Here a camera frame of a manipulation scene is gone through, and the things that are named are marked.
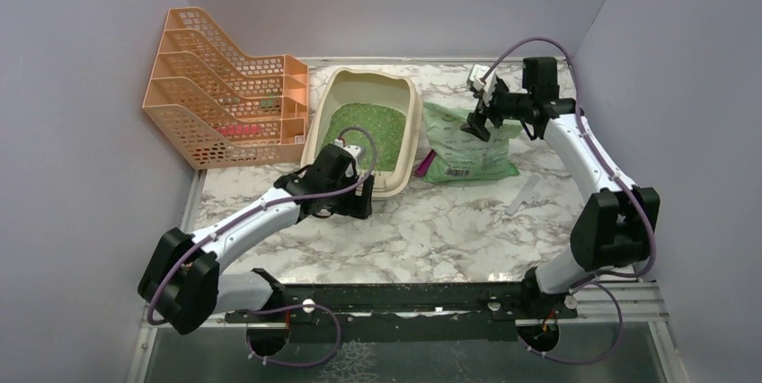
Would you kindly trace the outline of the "green litter bag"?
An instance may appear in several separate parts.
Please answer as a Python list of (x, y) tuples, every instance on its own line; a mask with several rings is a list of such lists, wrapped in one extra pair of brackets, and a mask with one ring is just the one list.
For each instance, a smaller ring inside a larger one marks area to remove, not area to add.
[(425, 102), (423, 119), (426, 138), (436, 159), (421, 178), (426, 183), (454, 183), (467, 181), (499, 181), (519, 175), (519, 169), (509, 156), (509, 143), (518, 138), (522, 127), (514, 120), (506, 121), (496, 129), (491, 123), (488, 142), (460, 130), (465, 123), (466, 109), (450, 108), (434, 102)]

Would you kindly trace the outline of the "beige plastic litter box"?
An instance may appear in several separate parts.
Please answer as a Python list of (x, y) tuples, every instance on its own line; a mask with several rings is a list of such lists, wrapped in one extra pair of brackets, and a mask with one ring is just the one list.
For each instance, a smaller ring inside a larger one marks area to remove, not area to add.
[(341, 137), (365, 148), (360, 169), (373, 168), (373, 198), (389, 199), (408, 184), (419, 145), (423, 100), (412, 80), (376, 70), (339, 68), (323, 89), (301, 164)]

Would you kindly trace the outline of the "white bag sealing clip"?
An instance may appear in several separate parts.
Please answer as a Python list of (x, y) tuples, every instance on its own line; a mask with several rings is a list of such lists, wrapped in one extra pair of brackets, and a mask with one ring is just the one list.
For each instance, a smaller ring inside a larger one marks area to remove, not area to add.
[(537, 199), (537, 193), (535, 188), (539, 183), (540, 177), (536, 174), (530, 176), (527, 182), (522, 186), (517, 196), (509, 204), (505, 210), (505, 214), (509, 217), (513, 217), (522, 206), (528, 206), (534, 203)]

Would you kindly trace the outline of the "purple plastic litter scoop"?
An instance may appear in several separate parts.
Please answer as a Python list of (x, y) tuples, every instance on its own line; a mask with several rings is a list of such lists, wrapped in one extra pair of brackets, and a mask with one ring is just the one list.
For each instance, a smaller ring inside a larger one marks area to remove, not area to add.
[(429, 153), (423, 158), (421, 163), (413, 171), (413, 175), (418, 178), (422, 178), (430, 169), (431, 164), (436, 159), (437, 153), (431, 149)]

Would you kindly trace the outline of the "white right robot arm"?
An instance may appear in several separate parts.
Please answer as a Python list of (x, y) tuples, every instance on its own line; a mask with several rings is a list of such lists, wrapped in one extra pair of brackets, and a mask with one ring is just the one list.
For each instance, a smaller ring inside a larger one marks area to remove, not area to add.
[(488, 123), (499, 127), (505, 120), (518, 121), (531, 139), (543, 140), (561, 158), (586, 200), (568, 249), (526, 272), (518, 294), (526, 315), (542, 316), (599, 274), (652, 263), (660, 196), (624, 174), (589, 129), (577, 102), (561, 97), (555, 58), (525, 58), (520, 93), (483, 65), (472, 66), (466, 84), (477, 104), (462, 131), (488, 141)]

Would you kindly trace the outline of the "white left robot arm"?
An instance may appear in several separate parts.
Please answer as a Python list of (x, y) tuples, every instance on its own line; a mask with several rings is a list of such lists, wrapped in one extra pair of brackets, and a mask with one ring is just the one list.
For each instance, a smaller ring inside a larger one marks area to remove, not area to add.
[(363, 147), (335, 139), (310, 165), (280, 176), (260, 198), (216, 224), (185, 233), (166, 231), (137, 286), (152, 325), (189, 334), (211, 315), (250, 309), (260, 320), (279, 315), (282, 297), (258, 272), (224, 273), (264, 239), (322, 211), (367, 218), (374, 177), (360, 171)]

